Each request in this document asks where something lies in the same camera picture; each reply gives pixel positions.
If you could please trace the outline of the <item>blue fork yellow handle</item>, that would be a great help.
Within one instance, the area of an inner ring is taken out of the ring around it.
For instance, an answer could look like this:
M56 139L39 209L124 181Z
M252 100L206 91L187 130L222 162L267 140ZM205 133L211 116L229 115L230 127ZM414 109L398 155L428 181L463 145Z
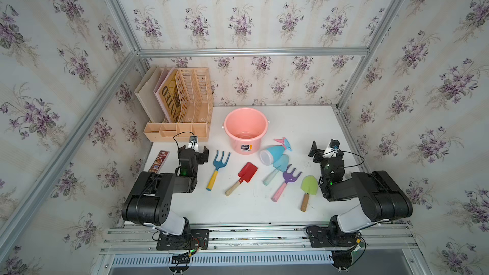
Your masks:
M227 163L230 159L230 155L231 155L231 153L228 153L227 156L225 156L224 151L222 153L220 153L219 150L216 151L216 156L213 160L213 165L215 167L215 170L214 170L214 172L213 172L213 174L212 174L212 176L208 182L208 185L206 187L207 191L212 191L212 189L215 185L219 170L221 168L224 168L227 165Z

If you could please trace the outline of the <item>green shovel wooden handle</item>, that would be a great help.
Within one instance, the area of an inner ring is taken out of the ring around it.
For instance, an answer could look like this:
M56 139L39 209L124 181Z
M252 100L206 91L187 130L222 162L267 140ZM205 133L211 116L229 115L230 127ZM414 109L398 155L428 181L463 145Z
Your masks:
M305 212L308 207L310 196L311 195L314 196L317 194L317 190L318 190L317 179L312 175L306 176L301 183L301 190L304 192L304 197L301 204L301 211Z

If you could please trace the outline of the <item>red shovel wooden handle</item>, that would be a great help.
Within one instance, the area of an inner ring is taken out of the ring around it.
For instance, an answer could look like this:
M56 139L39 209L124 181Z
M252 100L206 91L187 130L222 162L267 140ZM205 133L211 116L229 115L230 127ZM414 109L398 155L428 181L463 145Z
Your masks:
M253 165L251 162L247 162L242 170L240 170L240 172L238 173L239 180L225 192L225 195L230 196L230 194L233 193L235 189L237 189L239 185L243 182L249 183L250 180L254 177L257 170L257 166Z

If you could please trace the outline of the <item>blue pink spray bottle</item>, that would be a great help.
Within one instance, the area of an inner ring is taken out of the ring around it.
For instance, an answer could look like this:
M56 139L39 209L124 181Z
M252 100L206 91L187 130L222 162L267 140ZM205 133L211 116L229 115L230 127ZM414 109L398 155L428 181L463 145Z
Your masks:
M275 139L278 145L270 146L259 152L259 159L264 165L272 165L287 151L292 151L291 145L286 137Z

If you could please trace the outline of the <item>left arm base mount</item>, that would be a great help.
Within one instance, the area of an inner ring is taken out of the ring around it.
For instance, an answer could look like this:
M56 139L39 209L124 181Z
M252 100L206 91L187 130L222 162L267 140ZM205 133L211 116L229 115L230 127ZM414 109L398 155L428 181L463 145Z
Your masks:
M165 235L160 233L156 249L159 251L197 251L207 250L209 243L210 230L208 229L191 229L182 235Z

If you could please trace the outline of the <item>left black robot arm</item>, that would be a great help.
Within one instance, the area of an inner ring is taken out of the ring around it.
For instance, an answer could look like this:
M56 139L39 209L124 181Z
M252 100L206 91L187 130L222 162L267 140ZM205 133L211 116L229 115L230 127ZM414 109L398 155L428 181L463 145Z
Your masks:
M179 164L174 173L161 173L169 156L161 150L148 171L138 176L122 207L122 218L151 227L169 237L190 238L188 219L171 210L175 193L192 193L197 185L199 166L208 162L209 149L199 152L191 145L177 150Z

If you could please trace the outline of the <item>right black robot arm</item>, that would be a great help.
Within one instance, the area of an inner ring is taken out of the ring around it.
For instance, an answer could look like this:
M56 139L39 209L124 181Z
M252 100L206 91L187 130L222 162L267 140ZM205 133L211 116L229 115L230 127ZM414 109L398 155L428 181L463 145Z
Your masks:
M312 142L308 154L320 165L318 187L323 198L329 202L359 200L359 205L331 218L330 234L353 234L374 224L409 218L413 214L410 199L387 171L354 172L345 179L345 152L339 145L339 141L331 140L328 148L322 150Z

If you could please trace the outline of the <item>light blue trowel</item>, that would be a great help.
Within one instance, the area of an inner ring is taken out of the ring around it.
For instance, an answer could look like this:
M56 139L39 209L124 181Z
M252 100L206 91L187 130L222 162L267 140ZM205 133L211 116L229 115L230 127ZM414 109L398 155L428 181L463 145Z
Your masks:
M289 166L289 156L282 155L273 163L274 170L263 180L263 184L268 186L279 172L284 172Z

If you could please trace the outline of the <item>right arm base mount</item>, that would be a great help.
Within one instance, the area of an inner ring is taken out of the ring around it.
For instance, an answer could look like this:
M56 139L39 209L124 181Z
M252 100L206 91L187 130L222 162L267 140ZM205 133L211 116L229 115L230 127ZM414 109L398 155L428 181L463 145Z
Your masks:
M305 229L312 248L355 248L361 242L360 232L344 233L336 226L310 225Z

